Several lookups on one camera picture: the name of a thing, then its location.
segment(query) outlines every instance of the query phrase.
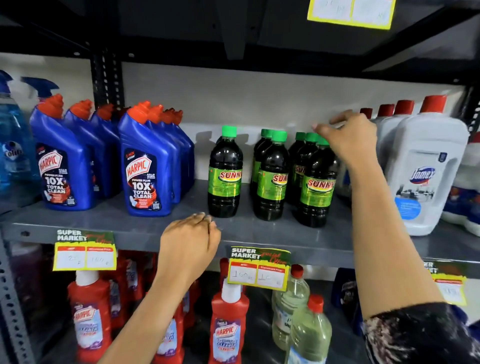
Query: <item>sleeve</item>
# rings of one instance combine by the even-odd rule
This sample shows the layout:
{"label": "sleeve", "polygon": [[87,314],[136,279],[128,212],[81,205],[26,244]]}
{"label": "sleeve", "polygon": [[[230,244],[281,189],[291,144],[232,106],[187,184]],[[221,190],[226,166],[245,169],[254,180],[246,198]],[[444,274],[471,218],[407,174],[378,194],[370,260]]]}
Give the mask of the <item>sleeve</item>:
{"label": "sleeve", "polygon": [[374,364],[480,363],[480,342],[447,303],[426,303],[379,314],[364,323]]}

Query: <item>yellow price tag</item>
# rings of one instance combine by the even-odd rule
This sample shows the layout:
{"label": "yellow price tag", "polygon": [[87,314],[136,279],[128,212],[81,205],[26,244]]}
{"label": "yellow price tag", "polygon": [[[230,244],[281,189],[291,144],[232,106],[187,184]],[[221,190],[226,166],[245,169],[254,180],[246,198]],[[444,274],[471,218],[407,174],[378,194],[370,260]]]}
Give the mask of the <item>yellow price tag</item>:
{"label": "yellow price tag", "polygon": [[230,248],[228,283],[287,290],[290,252],[275,248]]}
{"label": "yellow price tag", "polygon": [[394,9],[395,0],[310,0],[307,19],[388,30]]}
{"label": "yellow price tag", "polygon": [[115,244],[82,242],[55,243],[53,270],[115,270]]}
{"label": "yellow price tag", "polygon": [[432,274],[432,278],[437,284],[445,301],[450,304],[456,304],[457,306],[467,305],[467,299],[463,292],[463,285],[465,284],[467,277],[434,273]]}

